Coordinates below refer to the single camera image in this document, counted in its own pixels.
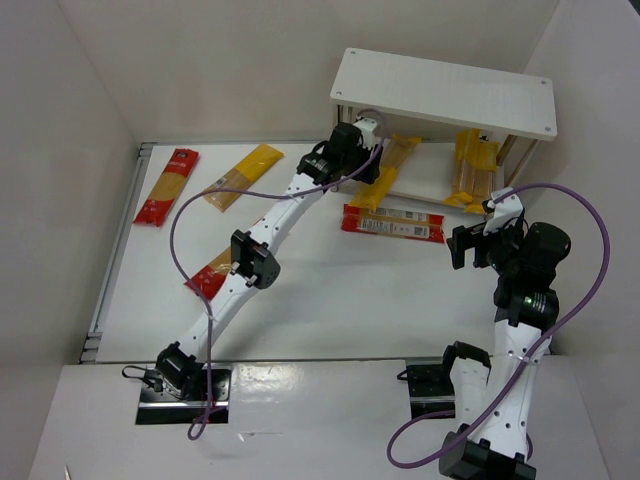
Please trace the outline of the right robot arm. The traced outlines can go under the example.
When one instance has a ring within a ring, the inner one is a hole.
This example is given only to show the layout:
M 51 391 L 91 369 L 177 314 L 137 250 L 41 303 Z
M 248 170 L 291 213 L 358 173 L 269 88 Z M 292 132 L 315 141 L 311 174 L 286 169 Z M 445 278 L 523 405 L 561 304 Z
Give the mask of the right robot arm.
M 533 479 L 528 463 L 528 415 L 543 335 L 559 314 L 551 288 L 557 265 L 571 248 L 569 236 L 543 222 L 517 218 L 493 233 L 483 225 L 457 227 L 447 245 L 454 268 L 473 250 L 476 268 L 498 275 L 493 301 L 494 351 L 456 341 L 443 357 L 455 395 L 456 430 L 447 434 L 440 474 L 453 479 Z

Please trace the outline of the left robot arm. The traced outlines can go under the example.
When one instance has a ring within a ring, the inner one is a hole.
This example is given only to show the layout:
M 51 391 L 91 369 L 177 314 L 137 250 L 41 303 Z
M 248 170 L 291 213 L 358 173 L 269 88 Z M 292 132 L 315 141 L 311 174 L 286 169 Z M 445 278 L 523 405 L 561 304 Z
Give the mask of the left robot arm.
M 338 123 L 329 139 L 301 157 L 291 182 L 273 206 L 247 230 L 230 239 L 230 272 L 205 313 L 181 338 L 162 350 L 155 369 L 166 388 L 180 399 L 213 400 L 202 387 L 204 365 L 214 342 L 239 310 L 280 274 L 276 253 L 289 231 L 306 211 L 342 180 L 371 184 L 379 175 L 383 139 L 378 122 L 359 117 Z

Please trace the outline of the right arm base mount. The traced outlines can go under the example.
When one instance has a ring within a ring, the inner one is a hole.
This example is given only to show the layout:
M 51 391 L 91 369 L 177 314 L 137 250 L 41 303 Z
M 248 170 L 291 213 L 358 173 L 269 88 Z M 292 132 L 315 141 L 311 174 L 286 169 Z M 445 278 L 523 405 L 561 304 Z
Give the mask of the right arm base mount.
M 490 356 L 484 352 L 449 345 L 441 357 L 411 359 L 396 378 L 409 393 L 410 418 L 434 414 L 436 419 L 460 415 L 471 424 L 484 407 L 491 371 Z

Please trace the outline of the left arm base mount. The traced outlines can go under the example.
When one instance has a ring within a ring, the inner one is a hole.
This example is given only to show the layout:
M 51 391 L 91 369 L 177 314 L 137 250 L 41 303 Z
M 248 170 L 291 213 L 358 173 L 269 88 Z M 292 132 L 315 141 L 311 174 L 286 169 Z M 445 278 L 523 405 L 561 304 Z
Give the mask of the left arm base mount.
M 124 378 L 142 383 L 136 412 L 136 425 L 189 425 L 205 412 L 207 401 L 206 368 L 196 378 L 196 383 L 185 396 L 173 389 L 151 367 L 125 365 Z M 209 424 L 227 424 L 231 393 L 232 370 L 228 366 L 215 365 L 211 371 L 214 406 Z

